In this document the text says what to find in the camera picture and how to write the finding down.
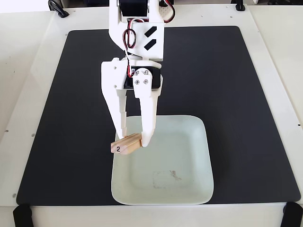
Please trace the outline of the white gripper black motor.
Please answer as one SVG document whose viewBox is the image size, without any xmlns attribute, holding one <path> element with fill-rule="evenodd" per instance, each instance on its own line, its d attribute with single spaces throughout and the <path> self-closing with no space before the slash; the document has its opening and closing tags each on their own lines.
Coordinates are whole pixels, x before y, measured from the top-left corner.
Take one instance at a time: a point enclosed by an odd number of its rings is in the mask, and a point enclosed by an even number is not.
<svg viewBox="0 0 303 227">
<path fill-rule="evenodd" d="M 161 64 L 138 56 L 114 58 L 101 64 L 101 85 L 119 139 L 127 134 L 126 90 L 133 90 L 140 100 L 143 147 L 148 146 L 156 126 L 157 103 L 163 77 Z"/>
</svg>

